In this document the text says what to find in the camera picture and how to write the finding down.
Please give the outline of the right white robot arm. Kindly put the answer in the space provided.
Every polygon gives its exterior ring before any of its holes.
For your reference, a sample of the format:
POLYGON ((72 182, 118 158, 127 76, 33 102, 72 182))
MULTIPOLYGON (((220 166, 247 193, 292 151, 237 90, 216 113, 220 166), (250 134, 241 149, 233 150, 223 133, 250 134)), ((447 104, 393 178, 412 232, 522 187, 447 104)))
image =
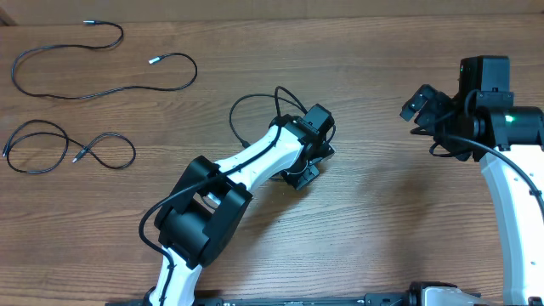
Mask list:
POLYGON ((430 136, 433 154, 474 159, 493 202, 503 256, 506 305, 543 303, 543 111, 516 106, 510 59, 462 59, 459 88, 450 97, 423 84, 402 106, 412 133, 430 136))

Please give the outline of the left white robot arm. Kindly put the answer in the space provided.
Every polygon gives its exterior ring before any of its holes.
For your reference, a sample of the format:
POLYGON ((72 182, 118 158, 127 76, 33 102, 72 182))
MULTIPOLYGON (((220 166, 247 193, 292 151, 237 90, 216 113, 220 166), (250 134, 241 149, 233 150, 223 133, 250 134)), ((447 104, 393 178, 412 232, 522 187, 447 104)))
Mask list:
POLYGON ((278 116, 269 131, 238 154, 218 161, 195 158, 170 195, 153 206, 162 255, 156 286, 145 305, 191 305, 196 282, 230 242, 252 193, 279 174, 295 190, 316 179, 318 163, 335 150, 326 135, 335 128, 330 111, 316 104, 303 116, 278 116))

